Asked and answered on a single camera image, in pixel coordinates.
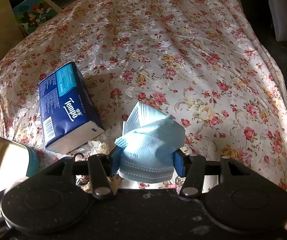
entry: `rose pattern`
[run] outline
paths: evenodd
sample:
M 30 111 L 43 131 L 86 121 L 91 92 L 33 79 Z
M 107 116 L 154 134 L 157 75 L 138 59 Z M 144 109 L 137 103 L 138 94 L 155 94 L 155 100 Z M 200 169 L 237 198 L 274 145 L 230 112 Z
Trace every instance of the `rose pattern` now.
M 37 84 L 74 61 L 110 149 L 137 101 L 186 129 L 186 154 L 230 156 L 287 190 L 287 92 L 238 0 L 77 0 L 0 62 L 0 136 L 44 151 Z M 121 187 L 175 188 L 183 178 Z

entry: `screw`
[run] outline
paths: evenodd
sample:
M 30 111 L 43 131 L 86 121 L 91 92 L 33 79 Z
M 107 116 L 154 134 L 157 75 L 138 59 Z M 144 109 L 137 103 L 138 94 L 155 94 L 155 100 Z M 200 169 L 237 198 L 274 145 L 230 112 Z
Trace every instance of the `screw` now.
M 183 193 L 185 196 L 193 196 L 198 193 L 198 189 L 196 189 L 195 187 L 185 187 L 183 189 Z
M 107 188 L 107 187 L 98 187 L 94 190 L 95 194 L 97 196 L 104 196 L 104 195 L 108 195 L 111 190 L 110 188 Z

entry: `barcode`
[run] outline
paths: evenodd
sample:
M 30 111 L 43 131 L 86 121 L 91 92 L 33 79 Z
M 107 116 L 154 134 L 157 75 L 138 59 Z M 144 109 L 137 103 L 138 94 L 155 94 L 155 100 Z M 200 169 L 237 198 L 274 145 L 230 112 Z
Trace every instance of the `barcode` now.
M 53 124 L 52 124 L 52 120 L 51 117 L 47 118 L 46 120 L 44 120 L 43 122 L 43 127 L 44 127 L 44 135 L 45 135 L 45 141 L 46 143 L 49 142 L 51 139 L 55 138 L 56 135 L 54 133 L 54 129 L 53 129 Z

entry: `tissue pack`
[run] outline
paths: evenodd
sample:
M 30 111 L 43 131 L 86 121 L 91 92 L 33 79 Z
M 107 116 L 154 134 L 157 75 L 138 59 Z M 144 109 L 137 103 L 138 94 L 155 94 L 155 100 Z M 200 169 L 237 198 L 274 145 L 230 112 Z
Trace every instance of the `tissue pack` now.
M 38 86 L 46 150 L 66 154 L 104 132 L 74 62 L 60 67 Z

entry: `bed sheet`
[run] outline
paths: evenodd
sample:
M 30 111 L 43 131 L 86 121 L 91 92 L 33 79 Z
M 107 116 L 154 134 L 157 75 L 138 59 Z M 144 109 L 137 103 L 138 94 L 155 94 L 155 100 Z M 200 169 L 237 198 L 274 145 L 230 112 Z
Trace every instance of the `bed sheet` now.
M 186 154 L 230 156 L 287 190 L 287 92 L 237 0 L 77 0 L 10 50 L 0 136 L 35 149 L 40 168 L 63 155 L 44 151 L 37 84 L 69 61 L 106 128 L 96 140 L 110 149 L 141 101 L 185 127 Z M 179 189 L 183 179 L 118 183 Z

